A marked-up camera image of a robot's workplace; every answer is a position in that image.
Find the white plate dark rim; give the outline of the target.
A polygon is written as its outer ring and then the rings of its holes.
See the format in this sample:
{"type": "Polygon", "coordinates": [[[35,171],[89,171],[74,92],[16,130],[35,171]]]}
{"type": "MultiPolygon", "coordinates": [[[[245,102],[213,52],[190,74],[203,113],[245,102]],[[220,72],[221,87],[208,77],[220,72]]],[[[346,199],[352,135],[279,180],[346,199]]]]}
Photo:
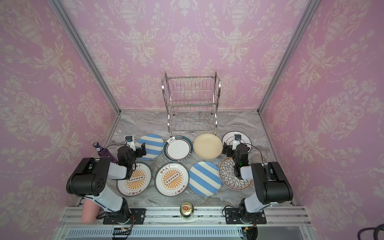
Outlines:
{"type": "Polygon", "coordinates": [[[222,137],[222,143],[223,144],[226,143],[227,145],[233,145],[235,135],[241,135],[241,143],[246,144],[247,147],[249,148],[248,152],[250,152],[252,149],[252,141],[246,134],[241,132],[231,131],[226,133],[222,137]]]}

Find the plain cream plate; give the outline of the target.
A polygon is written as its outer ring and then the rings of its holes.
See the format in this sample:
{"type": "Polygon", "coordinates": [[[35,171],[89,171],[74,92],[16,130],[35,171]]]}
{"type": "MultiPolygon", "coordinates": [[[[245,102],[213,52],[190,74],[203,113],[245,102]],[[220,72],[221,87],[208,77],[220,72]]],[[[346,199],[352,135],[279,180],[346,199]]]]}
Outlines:
{"type": "Polygon", "coordinates": [[[195,153],[206,160],[212,160],[222,154],[223,143],[213,134],[201,134],[193,142],[195,153]]]}

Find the green red rimmed white plate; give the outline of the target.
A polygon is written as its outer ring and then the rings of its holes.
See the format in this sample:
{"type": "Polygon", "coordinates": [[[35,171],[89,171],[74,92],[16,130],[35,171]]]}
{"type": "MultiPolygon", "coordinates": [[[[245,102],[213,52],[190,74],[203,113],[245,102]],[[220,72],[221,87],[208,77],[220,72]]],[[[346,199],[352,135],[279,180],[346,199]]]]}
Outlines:
{"type": "Polygon", "coordinates": [[[169,138],[163,147],[163,154],[167,160],[173,163],[186,161],[193,153],[192,141],[184,136],[169,138]]]}

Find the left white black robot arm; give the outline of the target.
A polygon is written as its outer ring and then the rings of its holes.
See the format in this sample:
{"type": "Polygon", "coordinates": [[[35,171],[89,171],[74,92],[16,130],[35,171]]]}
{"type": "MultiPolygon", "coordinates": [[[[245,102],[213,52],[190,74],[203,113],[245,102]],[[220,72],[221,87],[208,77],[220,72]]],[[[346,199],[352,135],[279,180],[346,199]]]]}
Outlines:
{"type": "Polygon", "coordinates": [[[116,223],[135,223],[126,199],[118,196],[107,186],[107,180],[131,179],[136,170],[136,159],[147,154],[146,144],[139,149],[124,145],[118,149],[118,163],[109,158],[83,158],[69,177],[66,190],[69,194],[86,198],[100,206],[116,223]]]}

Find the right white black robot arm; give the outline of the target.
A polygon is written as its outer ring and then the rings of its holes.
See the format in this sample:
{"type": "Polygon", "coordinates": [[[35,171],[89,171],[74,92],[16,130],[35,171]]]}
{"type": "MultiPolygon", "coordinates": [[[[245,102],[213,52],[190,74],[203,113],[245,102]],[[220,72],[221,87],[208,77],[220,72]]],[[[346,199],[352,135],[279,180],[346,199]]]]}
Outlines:
{"type": "Polygon", "coordinates": [[[223,154],[232,158],[236,179],[252,180],[255,192],[242,199],[239,204],[239,218],[244,223],[265,224],[262,219],[264,209],[274,204],[291,201],[294,197],[292,187],[278,162],[249,163],[249,148],[246,144],[236,147],[223,145],[223,154]]]}

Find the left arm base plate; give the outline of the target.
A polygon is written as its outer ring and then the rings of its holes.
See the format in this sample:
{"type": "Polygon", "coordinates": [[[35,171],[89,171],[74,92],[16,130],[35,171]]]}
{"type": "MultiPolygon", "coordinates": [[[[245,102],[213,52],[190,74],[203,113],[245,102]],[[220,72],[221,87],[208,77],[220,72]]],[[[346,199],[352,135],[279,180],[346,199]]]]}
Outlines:
{"type": "Polygon", "coordinates": [[[107,212],[103,219],[104,225],[143,225],[146,209],[130,209],[130,214],[107,212]]]}

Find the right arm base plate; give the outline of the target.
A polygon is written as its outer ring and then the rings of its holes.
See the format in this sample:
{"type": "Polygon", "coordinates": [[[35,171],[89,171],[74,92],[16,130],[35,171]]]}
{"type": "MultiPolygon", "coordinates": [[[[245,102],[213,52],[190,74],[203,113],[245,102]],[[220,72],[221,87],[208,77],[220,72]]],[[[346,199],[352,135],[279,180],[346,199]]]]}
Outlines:
{"type": "Polygon", "coordinates": [[[227,225],[253,224],[265,225],[267,223],[264,211],[258,213],[248,213],[246,210],[226,206],[222,210],[227,225]]]}

